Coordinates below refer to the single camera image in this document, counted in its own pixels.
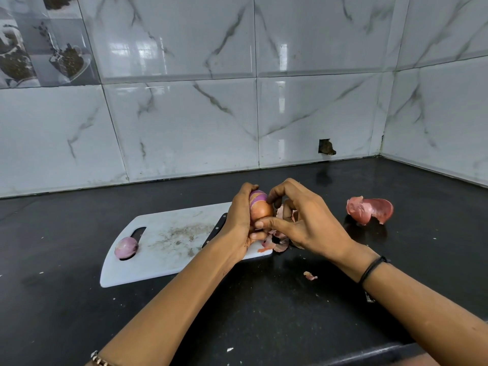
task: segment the white cutting board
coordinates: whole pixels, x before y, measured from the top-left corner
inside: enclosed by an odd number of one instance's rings
[[[100,285],[109,287],[180,272],[200,251],[220,217],[231,203],[205,205],[134,218],[110,247],[101,269]],[[117,242],[145,227],[134,257],[120,261],[115,257]],[[258,252],[262,241],[253,243],[244,259],[266,256]]]

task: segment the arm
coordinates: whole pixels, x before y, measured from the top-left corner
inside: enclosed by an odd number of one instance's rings
[[[256,222],[256,228],[284,233],[294,243],[323,255],[358,282],[378,254],[351,240],[323,199],[295,180],[288,179],[273,188],[268,202],[281,204],[284,195],[289,199],[284,203],[283,220],[263,218]],[[291,219],[293,210],[298,210],[296,222]],[[363,286],[439,364],[486,364],[488,325],[467,310],[391,264],[380,264]]]
[[[102,359],[124,366],[171,362],[200,309],[252,243],[249,193],[255,189],[242,186],[222,231],[101,350]]]

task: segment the cutting board handle hole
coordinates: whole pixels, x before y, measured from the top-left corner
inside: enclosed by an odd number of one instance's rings
[[[139,244],[139,240],[141,240],[141,236],[143,235],[145,229],[145,227],[136,228],[130,237],[136,239],[137,244]]]

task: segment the knife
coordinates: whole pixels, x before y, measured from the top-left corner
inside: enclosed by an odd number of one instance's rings
[[[208,235],[208,238],[205,239],[204,245],[202,245],[202,249],[207,245],[215,236],[222,230],[223,225],[225,224],[225,221],[227,220],[227,213],[224,213],[222,217],[220,217],[219,221],[217,224],[214,226],[212,232],[210,235]]]

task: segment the black countertop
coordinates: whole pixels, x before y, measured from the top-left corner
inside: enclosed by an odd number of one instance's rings
[[[387,159],[344,160],[0,200],[2,364],[84,364],[173,278],[100,287],[107,250],[137,215],[228,202],[244,181],[269,191],[287,177],[321,195],[355,240],[488,319],[488,190]],[[345,220],[359,195],[393,203],[386,226]],[[342,272],[292,248],[236,265],[173,364],[345,364],[387,350],[391,361],[410,343]]]

